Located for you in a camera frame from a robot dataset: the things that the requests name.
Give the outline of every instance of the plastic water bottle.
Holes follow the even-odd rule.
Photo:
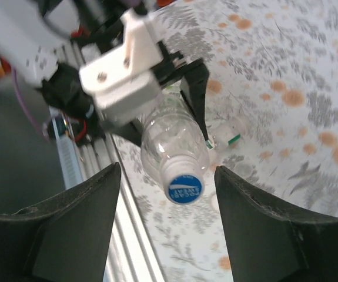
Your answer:
[[[202,131],[185,103],[165,95],[163,102],[140,121],[141,161],[147,174],[173,203],[196,201],[204,192],[203,174],[209,168],[209,155]]]
[[[217,162],[228,147],[235,145],[242,136],[249,133],[250,122],[246,116],[238,115],[221,123],[209,131],[206,145],[209,149],[210,161]]]

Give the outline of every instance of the screw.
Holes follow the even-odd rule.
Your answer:
[[[108,75],[106,73],[100,72],[97,76],[97,80],[98,80],[98,82],[105,82],[107,77],[108,77]]]
[[[129,58],[125,58],[123,63],[124,63],[124,66],[126,68],[128,68],[129,67]]]

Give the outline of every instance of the white plastic housing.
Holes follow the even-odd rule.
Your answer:
[[[34,87],[42,86],[58,69],[54,54],[39,46],[7,12],[0,7],[0,55]]]
[[[108,95],[134,76],[162,61],[158,48],[156,21],[151,15],[138,16],[130,9],[121,20],[125,25],[124,43],[80,69],[83,90],[95,99]],[[99,79],[99,74],[106,79]]]
[[[148,70],[94,101],[101,119],[107,119],[114,126],[123,126],[141,113],[151,112],[162,98],[161,87]]]

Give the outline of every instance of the gray floor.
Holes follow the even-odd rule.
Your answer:
[[[40,95],[23,83],[24,98],[43,121],[48,108]],[[10,79],[0,84],[0,213],[47,199],[64,190],[56,147],[37,134],[26,119]]]

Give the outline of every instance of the green tape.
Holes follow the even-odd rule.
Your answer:
[[[212,146],[212,144],[210,143],[209,140],[207,140],[205,143],[206,143],[206,146],[208,147],[208,149],[213,149],[213,146]]]
[[[235,136],[233,139],[230,139],[228,141],[228,144],[231,145],[232,143],[234,143],[235,141],[237,141],[238,139],[240,139],[240,134],[238,134],[237,136]]]

